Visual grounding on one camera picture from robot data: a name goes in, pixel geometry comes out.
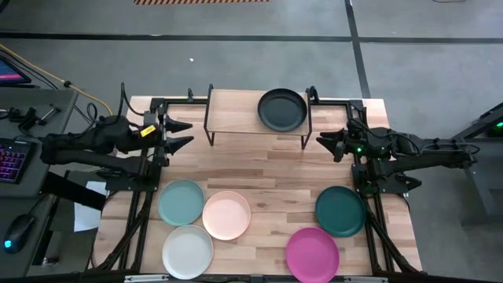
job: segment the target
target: wooden table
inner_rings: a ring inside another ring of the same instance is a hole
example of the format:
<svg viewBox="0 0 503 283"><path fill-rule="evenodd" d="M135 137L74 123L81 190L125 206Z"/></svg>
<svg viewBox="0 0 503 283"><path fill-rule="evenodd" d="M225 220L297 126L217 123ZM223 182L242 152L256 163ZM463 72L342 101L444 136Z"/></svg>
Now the wooden table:
<svg viewBox="0 0 503 283"><path fill-rule="evenodd" d="M131 105L143 112L148 109L151 98L132 97ZM369 126L389 127L384 101L363 101L368 108ZM204 188L207 198L222 190L232 190L248 200L252 211L250 226L235 240L213 239L215 256L207 274L290 274L285 262L288 239L302 227L317 225L314 202L323 189L334 185L352 187L353 157L345 156L336 164L332 155L317 142L312 141L301 150L298 137L284 135L219 134L211 147L203 130L204 110L203 105L169 106L171 118L194 126L176 136L193 135L195 139L169 156L171 165L163 169L160 189L177 178L189 178ZM343 107L313 106L312 114L314 137L320 131L340 130L347 122ZM131 112L127 118L142 123L141 117ZM166 237L175 228L160 218L157 196L158 193L152 202L141 265L143 273L166 272L161 251ZM94 246L98 264L123 235L130 197L130 192L117 193L103 211ZM382 195L382 202L390 238L409 262L420 269L406 203L388 194ZM203 226L200 218L195 224ZM382 244L377 235L375 238L380 265L384 268ZM335 238L335 241L341 258L338 275L371 274L364 229L353 237Z"/></svg>

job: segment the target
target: gray floor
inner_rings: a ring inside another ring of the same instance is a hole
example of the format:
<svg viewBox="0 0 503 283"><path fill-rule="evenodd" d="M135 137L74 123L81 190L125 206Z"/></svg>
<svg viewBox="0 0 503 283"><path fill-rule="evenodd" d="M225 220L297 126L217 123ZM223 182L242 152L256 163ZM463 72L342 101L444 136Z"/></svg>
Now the gray floor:
<svg viewBox="0 0 503 283"><path fill-rule="evenodd" d="M0 31L171 35L349 35L342 0L262 4L133 6L132 1L11 2ZM353 0L361 36L501 37L503 2ZM128 95L204 94L207 85L302 90L361 97L350 43L91 42L2 39L34 63L98 96L116 110ZM391 126L424 137L450 137L501 102L503 45L362 44L370 93L383 98ZM86 99L79 99L85 106ZM85 126L72 117L68 129ZM458 170L410 175L424 184L410 196L417 245L431 274L503 281L503 226L465 229L477 208Z"/></svg>

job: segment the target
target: dark green plate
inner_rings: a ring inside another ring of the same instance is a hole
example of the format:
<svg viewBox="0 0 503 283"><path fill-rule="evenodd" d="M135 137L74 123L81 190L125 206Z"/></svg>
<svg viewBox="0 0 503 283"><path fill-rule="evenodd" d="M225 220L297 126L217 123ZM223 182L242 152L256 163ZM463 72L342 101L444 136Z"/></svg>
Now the dark green plate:
<svg viewBox="0 0 503 283"><path fill-rule="evenodd" d="M351 237L365 224L365 205L351 189L331 186L316 199L316 219L334 237Z"/></svg>

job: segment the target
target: rgb keyboard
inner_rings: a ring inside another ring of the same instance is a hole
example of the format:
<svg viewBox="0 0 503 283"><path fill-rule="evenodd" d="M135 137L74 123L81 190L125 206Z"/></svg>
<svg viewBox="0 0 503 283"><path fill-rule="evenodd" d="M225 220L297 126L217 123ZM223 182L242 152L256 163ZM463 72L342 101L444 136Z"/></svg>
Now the rgb keyboard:
<svg viewBox="0 0 503 283"><path fill-rule="evenodd" d="M0 182L20 182L34 147L34 142L0 138Z"/></svg>

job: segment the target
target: paper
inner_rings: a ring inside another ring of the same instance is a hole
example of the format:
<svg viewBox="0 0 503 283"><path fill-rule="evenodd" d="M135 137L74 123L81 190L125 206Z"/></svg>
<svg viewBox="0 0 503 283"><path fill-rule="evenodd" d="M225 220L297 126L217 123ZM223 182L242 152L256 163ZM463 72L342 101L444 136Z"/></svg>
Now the paper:
<svg viewBox="0 0 503 283"><path fill-rule="evenodd" d="M106 195L106 182L88 182L87 189ZM100 226L101 211L75 203L74 232L91 230Z"/></svg>

